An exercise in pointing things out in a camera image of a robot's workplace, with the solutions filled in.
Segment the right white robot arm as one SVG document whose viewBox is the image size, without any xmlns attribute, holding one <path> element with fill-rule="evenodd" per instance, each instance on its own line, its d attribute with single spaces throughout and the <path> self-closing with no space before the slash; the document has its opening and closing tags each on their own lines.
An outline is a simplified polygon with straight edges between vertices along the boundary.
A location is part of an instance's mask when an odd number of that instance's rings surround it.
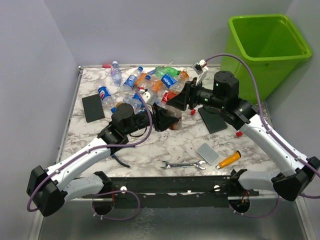
<svg viewBox="0 0 320 240">
<path fill-rule="evenodd" d="M 183 90 L 167 101 L 167 105 L 185 111 L 198 105 L 220 110 L 225 122 L 253 140 L 277 165 L 277 171 L 245 170 L 230 182 L 229 189 L 240 196 L 247 190 L 274 191 L 293 202 L 320 168 L 320 160 L 308 157 L 288 144 L 247 100 L 239 97 L 239 80 L 229 71 L 214 75 L 213 88 L 207 89 L 197 78 L 187 81 Z"/>
</svg>

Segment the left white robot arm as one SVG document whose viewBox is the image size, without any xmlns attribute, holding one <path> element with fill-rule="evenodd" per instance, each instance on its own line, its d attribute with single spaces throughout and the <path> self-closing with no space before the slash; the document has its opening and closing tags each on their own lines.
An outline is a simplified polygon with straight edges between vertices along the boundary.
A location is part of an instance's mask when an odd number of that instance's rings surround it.
<svg viewBox="0 0 320 240">
<path fill-rule="evenodd" d="M 156 104 L 141 113 L 135 113 L 128 103 L 120 104 L 108 126 L 83 149 L 55 165 L 37 166 L 31 171 L 26 190 L 29 196 L 27 211 L 40 211 L 48 217 L 66 201 L 88 195 L 103 198 L 111 194 L 113 183 L 105 173 L 99 171 L 85 178 L 79 175 L 122 148 L 135 147 L 134 143 L 129 143 L 128 135 L 145 128 L 163 132 L 178 120 Z"/>
</svg>

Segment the red label cola bottle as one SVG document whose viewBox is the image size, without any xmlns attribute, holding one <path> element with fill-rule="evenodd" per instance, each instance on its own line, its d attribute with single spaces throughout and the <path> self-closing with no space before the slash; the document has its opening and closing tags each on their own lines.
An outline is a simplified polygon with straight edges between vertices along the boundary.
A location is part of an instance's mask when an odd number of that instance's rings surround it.
<svg viewBox="0 0 320 240">
<path fill-rule="evenodd" d="M 171 130 L 179 130 L 181 127 L 182 127 L 182 111 L 181 110 L 178 110 L 174 107 L 170 107 L 168 109 L 168 112 L 170 113 L 170 115 L 172 117 L 175 117 L 177 118 L 177 122 L 175 122 L 173 125 L 171 125 L 169 128 Z"/>
</svg>

